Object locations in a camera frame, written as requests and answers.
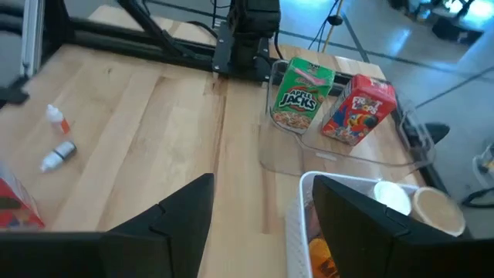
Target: concrete floor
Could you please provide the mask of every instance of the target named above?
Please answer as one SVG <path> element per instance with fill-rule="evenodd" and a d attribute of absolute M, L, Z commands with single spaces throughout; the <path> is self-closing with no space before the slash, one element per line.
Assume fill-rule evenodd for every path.
<path fill-rule="evenodd" d="M 104 2 L 116 5 L 114 0 L 66 0 L 69 13 L 81 17 L 88 16 Z M 152 13 L 211 24 L 212 6 L 208 0 L 164 2 L 181 8 L 149 4 Z M 228 3 L 229 0 L 218 0 L 218 5 Z M 280 3 L 280 43 L 306 48 L 333 0 L 280 0 Z M 225 16 L 226 12 L 227 9 L 221 9 L 218 14 Z M 415 104 L 494 66 L 494 24 L 469 48 L 436 38 L 430 26 L 412 22 L 390 8 L 386 0 L 346 0 L 343 14 L 346 20 L 335 29 L 327 53 L 379 65 L 398 93 Z M 19 38 L 0 36 L 0 85 L 16 76 L 19 49 Z M 418 111 L 422 120 L 443 122 L 452 128 L 436 146 L 434 166 L 455 200 L 482 188 L 472 173 L 472 157 L 480 154 L 488 142 L 494 142 L 493 86 L 494 72 Z M 464 213 L 474 237 L 494 236 L 494 210 L 464 209 Z"/>

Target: cereal box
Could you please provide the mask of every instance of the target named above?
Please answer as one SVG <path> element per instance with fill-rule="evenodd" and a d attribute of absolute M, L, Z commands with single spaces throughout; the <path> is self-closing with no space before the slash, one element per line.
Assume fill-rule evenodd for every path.
<path fill-rule="evenodd" d="M 321 132 L 354 146 L 395 108 L 392 85 L 359 74 L 324 116 Z"/>
<path fill-rule="evenodd" d="M 0 161 L 0 230 L 33 230 L 45 225 L 36 203 Z"/>
<path fill-rule="evenodd" d="M 333 80 L 334 71 L 293 58 L 279 86 L 272 118 L 281 127 L 303 134 L 330 92 Z"/>

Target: transparent acrylic tray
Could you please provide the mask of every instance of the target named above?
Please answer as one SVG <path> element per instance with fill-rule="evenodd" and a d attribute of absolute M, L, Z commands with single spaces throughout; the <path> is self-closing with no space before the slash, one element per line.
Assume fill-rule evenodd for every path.
<path fill-rule="evenodd" d="M 434 143 L 410 101 L 399 94 L 399 108 L 384 118 L 359 144 L 349 146 L 320 133 L 324 114 L 345 86 L 336 78 L 330 96 L 323 103 L 305 134 L 296 134 L 279 126 L 271 116 L 288 62 L 272 66 L 266 110 L 259 131 L 259 160 L 264 168 L 290 175 L 307 171 L 325 171 L 363 178 L 400 181 L 418 168 L 431 163 Z"/>

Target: beige cup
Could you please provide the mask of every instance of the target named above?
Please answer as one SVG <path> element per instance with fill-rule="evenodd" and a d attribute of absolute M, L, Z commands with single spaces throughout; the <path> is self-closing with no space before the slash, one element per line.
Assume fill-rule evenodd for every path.
<path fill-rule="evenodd" d="M 434 188 L 419 188 L 414 193 L 411 216 L 452 236 L 460 236 L 465 231 L 465 218 L 460 208 Z"/>

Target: red box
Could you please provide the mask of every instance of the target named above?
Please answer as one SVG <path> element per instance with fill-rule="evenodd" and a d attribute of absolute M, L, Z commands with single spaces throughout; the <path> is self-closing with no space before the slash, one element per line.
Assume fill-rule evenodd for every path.
<path fill-rule="evenodd" d="M 321 132 L 354 146 L 394 109 L 392 85 L 358 74 L 324 116 Z"/>
<path fill-rule="evenodd" d="M 34 199 L 0 162 L 0 230 L 37 230 L 44 227 Z"/>

